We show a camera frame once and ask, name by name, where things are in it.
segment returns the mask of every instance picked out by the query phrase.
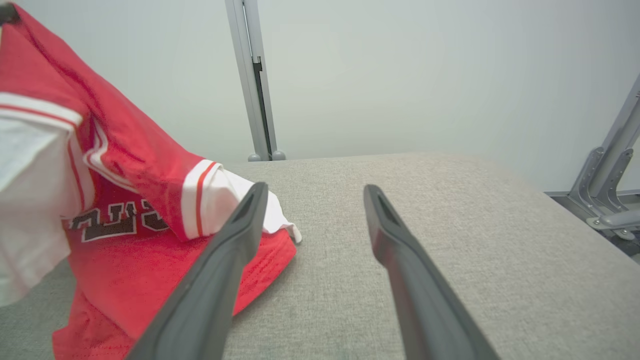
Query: red stripe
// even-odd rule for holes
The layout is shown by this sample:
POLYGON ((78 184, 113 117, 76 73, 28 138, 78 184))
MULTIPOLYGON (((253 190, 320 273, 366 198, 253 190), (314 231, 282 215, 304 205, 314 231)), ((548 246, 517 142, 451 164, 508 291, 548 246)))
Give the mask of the red stripe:
POLYGON ((74 153, 71 151, 71 140, 69 140, 69 142, 67 143, 67 151, 69 153, 69 160, 71 161, 71 169, 74 171, 74 176, 76 177, 78 192, 80 193, 80 211, 84 211, 84 191, 82 191, 82 186, 80 185, 80 175, 78 174, 78 169, 76 168, 74 153))
POLYGON ((35 115, 49 117, 49 118, 52 118, 54 120, 59 120, 59 121, 62 121, 62 122, 66 122, 67 124, 73 126, 74 130, 77 130, 77 125, 74 122, 69 121, 67 119, 64 119, 62 117, 59 117, 59 116, 51 115, 50 113, 43 113, 42 111, 32 110, 32 109, 25 109, 25 108, 20 108, 18 106, 11 106, 11 105, 0 105, 0 109, 17 110, 17 111, 23 111, 25 113, 32 113, 32 114, 35 114, 35 115))
POLYGON ((215 165, 216 162, 213 161, 207 170, 204 170, 202 174, 200 174, 200 178, 198 179, 198 189, 196 190, 196 226, 198 227, 198 236, 202 236, 202 219, 200 218, 200 205, 202 203, 202 184, 204 183, 204 178, 207 177, 207 174, 215 165))

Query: clothing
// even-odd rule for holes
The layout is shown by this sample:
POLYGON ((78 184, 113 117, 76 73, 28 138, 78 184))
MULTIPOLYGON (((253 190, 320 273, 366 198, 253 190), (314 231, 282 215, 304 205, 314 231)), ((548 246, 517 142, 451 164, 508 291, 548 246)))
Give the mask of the clothing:
MULTIPOLYGON (((77 287, 56 358, 120 359, 252 183, 185 151, 16 9, 0 36, 0 304, 68 255, 77 287)), ((300 240, 269 193, 234 314, 295 255, 289 233, 300 240)))

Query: white partition panel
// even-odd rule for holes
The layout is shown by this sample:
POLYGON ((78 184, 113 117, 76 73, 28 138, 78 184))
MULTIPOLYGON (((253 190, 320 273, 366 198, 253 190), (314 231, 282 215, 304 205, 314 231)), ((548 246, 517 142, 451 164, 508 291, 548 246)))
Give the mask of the white partition panel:
POLYGON ((17 3, 187 150, 253 153, 223 0, 17 3))
POLYGON ((635 0, 259 0, 259 12, 290 159, 473 154, 569 190, 640 72, 635 0))

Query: metal frame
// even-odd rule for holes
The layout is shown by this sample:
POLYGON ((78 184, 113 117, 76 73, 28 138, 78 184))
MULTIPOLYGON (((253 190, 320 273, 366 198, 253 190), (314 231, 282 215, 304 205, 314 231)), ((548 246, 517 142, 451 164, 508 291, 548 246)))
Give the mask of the metal frame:
POLYGON ((626 240, 635 239, 632 231, 640 225, 640 211, 630 211, 620 201, 622 194, 617 188, 633 156, 632 147, 640 136, 639 99, 640 75, 604 143, 589 153, 573 188, 566 195, 570 201, 564 202, 562 196, 550 194, 594 229, 613 231, 626 240))
POLYGON ((255 154, 249 161, 284 160, 276 146, 257 0, 225 0, 255 154))

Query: gray table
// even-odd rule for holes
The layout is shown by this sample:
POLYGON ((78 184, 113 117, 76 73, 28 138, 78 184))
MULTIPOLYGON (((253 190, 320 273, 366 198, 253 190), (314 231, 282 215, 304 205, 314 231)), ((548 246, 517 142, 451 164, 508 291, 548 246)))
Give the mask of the gray table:
MULTIPOLYGON (((227 359, 402 359, 362 188, 380 186, 503 359, 637 359, 640 266, 499 168, 425 154, 226 164, 265 181, 304 240, 235 317, 227 359)), ((74 281, 65 264, 0 309, 0 350, 49 359, 74 281)))

